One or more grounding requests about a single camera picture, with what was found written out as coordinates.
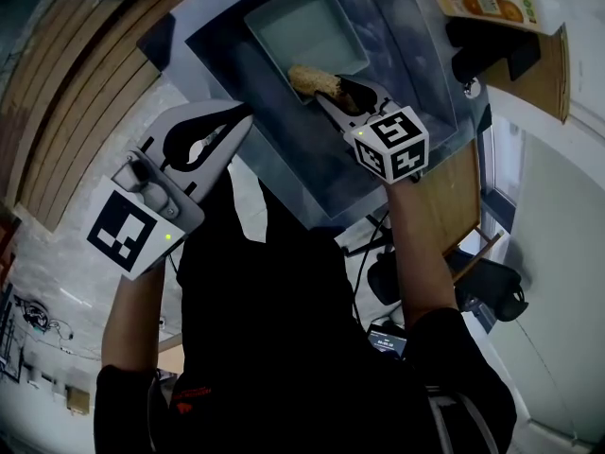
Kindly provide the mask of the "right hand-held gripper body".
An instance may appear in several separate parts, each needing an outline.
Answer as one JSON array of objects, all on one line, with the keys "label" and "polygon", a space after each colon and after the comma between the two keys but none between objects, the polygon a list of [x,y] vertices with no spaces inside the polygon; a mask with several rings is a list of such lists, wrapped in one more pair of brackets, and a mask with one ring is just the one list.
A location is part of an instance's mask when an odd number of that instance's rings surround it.
[{"label": "right hand-held gripper body", "polygon": [[428,166],[429,133],[411,107],[386,98],[374,113],[329,113],[360,165],[385,183],[397,183]]}]

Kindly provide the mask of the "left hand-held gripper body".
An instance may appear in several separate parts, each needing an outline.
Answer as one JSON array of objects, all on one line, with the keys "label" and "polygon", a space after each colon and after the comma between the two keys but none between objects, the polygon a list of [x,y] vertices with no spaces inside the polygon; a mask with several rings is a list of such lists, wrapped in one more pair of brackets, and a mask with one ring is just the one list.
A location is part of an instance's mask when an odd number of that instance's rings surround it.
[{"label": "left hand-held gripper body", "polygon": [[201,208],[160,169],[148,138],[100,179],[86,216],[86,242],[133,280],[157,265],[204,221]]}]

